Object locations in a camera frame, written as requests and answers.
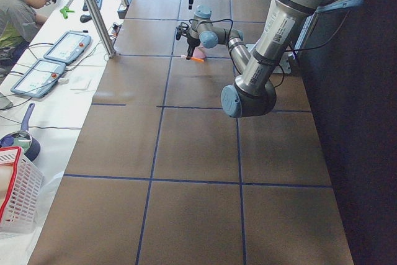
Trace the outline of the orange marker pen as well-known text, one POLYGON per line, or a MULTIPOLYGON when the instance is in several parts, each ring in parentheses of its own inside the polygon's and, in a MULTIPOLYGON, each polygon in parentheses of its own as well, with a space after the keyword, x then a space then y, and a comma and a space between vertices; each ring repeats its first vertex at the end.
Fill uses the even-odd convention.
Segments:
POLYGON ((186 56, 186 55, 181 55, 181 58, 183 58, 185 60, 191 60, 191 61, 200 62, 200 63, 205 62, 205 60, 202 59, 202 58, 190 57, 190 56, 186 56))

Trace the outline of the pink mesh pen holder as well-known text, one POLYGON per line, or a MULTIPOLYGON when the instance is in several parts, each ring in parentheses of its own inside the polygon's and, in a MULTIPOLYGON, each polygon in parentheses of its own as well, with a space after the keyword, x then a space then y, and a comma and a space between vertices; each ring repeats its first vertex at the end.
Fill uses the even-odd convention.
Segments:
POLYGON ((197 59, 200 59, 200 60, 204 60, 204 59, 206 58, 206 54, 205 54, 205 52, 202 50, 202 48, 196 47, 196 48, 194 49, 194 52, 193 52, 193 57, 194 57, 194 58, 197 58, 197 59))

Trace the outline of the black computer mouse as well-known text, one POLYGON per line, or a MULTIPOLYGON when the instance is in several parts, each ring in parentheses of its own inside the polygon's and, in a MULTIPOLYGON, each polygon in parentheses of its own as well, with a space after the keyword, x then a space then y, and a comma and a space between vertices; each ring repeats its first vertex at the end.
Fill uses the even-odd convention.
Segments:
POLYGON ((90 20, 92 20, 92 17, 90 15, 83 14, 83 15, 80 16, 79 20, 80 20, 81 23, 84 24, 84 23, 89 22, 90 20))

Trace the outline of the upper teach pendant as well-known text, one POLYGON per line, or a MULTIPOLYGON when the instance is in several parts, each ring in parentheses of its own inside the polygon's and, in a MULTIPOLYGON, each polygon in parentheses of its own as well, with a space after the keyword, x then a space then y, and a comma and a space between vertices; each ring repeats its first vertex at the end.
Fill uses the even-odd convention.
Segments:
POLYGON ((91 36, 87 33, 67 31, 51 46, 43 58, 70 65, 82 55, 91 40, 91 36))

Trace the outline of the teach pendant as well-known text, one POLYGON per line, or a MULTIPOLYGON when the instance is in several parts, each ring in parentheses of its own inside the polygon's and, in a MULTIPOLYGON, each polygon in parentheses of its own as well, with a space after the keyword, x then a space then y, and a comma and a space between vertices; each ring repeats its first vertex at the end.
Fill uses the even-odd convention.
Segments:
POLYGON ((58 82, 66 64, 46 59, 37 60, 11 87, 10 92, 33 98, 43 98, 58 82))
POLYGON ((82 55, 91 40, 91 36, 87 33, 67 31, 51 46, 43 58, 70 65, 82 55))

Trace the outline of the green plastic tool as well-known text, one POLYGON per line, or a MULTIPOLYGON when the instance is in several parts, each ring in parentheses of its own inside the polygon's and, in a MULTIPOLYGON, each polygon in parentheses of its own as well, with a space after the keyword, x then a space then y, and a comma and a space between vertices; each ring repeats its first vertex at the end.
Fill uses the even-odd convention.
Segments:
POLYGON ((60 9, 60 13, 64 19, 68 19, 69 13, 74 13, 74 10, 70 9, 68 6, 64 6, 60 9))

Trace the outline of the lower teach pendant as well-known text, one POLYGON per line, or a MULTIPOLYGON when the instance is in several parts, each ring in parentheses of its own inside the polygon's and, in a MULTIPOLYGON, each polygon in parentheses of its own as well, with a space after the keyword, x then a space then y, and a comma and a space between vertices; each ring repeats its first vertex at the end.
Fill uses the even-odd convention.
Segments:
POLYGON ((43 98, 58 82, 66 64, 46 59, 37 60, 11 87, 10 92, 33 98, 43 98))

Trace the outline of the seated person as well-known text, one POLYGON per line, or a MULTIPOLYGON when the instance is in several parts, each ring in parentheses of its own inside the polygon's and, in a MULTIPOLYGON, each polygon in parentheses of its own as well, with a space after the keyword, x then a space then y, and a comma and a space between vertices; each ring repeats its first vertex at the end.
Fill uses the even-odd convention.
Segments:
POLYGON ((38 9, 56 0, 1 0, 1 76, 5 77, 38 34, 47 17, 38 9))

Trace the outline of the blue saucepan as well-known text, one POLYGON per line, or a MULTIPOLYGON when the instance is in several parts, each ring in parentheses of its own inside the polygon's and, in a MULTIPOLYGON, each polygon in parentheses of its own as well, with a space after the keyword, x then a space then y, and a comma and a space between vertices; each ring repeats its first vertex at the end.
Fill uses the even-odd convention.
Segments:
POLYGON ((19 146, 24 155, 34 161, 41 149, 39 142, 29 132, 29 120, 34 110, 35 104, 29 104, 27 111, 22 119, 20 130, 7 134, 1 138, 1 148, 19 146))

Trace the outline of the white plastic basket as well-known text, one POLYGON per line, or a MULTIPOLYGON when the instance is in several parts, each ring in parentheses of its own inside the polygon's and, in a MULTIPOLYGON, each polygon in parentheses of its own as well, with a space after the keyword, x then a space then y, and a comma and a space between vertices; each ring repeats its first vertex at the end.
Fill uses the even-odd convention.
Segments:
POLYGON ((21 147, 1 148, 1 238, 33 230, 42 181, 21 147))

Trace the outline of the aluminium frame post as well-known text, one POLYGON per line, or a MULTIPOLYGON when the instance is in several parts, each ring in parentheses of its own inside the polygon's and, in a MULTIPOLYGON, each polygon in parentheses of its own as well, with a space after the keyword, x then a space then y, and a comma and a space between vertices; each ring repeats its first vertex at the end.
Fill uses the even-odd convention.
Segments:
POLYGON ((96 32, 105 48, 108 58, 113 58, 116 55, 114 42, 110 38, 112 26, 114 23, 120 24, 121 20, 118 18, 118 0, 102 0, 102 6, 99 9, 95 0, 84 0, 87 4, 88 12, 92 17, 96 32))

